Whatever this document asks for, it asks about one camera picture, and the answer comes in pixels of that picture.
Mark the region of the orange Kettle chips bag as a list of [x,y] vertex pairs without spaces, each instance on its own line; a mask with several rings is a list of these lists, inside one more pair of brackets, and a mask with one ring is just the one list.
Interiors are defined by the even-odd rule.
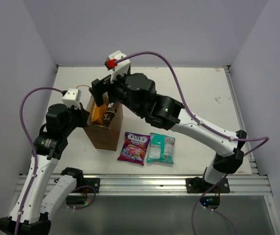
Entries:
[[107,111],[107,105],[103,104],[100,107],[94,103],[91,108],[91,123],[93,125],[103,126],[104,115]]

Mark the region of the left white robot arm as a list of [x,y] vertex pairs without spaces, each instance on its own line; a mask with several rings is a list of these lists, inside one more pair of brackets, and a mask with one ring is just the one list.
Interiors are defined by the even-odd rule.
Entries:
[[77,127],[86,127],[89,112],[83,107],[68,108],[64,104],[51,105],[46,123],[34,141],[36,154],[31,158],[25,184],[13,210],[0,218],[0,230],[7,235],[47,235],[51,220],[66,197],[80,192],[85,186],[80,169],[65,168],[56,185],[46,192],[51,175],[66,148],[68,136]]

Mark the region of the brown paper bag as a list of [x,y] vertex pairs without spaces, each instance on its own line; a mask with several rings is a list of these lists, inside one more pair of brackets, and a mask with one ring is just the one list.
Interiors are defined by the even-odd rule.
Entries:
[[[103,95],[104,104],[109,105],[107,93]],[[109,127],[93,125],[91,123],[91,108],[95,103],[91,96],[87,104],[86,110],[90,113],[87,120],[87,127],[84,128],[86,135],[96,149],[116,151],[123,121],[122,104],[119,107],[116,116],[112,120]]]

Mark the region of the purple Fox's candy bag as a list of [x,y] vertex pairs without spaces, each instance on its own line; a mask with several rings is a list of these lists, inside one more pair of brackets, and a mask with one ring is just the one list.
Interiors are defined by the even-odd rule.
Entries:
[[117,160],[144,166],[149,142],[149,135],[125,132],[125,142]]

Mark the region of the brown Kettle sea salt chips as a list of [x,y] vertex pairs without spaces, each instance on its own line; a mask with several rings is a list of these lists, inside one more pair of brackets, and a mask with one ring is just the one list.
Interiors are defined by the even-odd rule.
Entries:
[[116,116],[118,107],[119,107],[119,103],[118,102],[109,103],[109,105],[107,106],[107,109],[106,109],[106,111],[104,113],[104,116],[103,116],[103,126],[105,126],[105,127],[109,127],[110,126],[112,120]]

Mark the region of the teal candy bag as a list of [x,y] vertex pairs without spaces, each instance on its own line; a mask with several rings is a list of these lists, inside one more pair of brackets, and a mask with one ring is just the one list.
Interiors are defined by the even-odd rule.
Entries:
[[150,133],[150,147],[147,163],[159,162],[174,164],[173,155],[175,140],[175,138],[167,135]]

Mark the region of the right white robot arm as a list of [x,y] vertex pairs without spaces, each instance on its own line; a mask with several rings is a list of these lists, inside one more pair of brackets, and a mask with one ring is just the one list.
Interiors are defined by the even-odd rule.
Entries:
[[243,163],[243,144],[246,132],[224,130],[206,120],[189,115],[184,105],[156,92],[155,82],[142,73],[119,75],[113,82],[110,76],[91,83],[90,92],[98,106],[103,105],[103,94],[120,102],[151,126],[184,134],[215,151],[215,156],[204,172],[201,186],[213,192],[226,174],[234,174]]

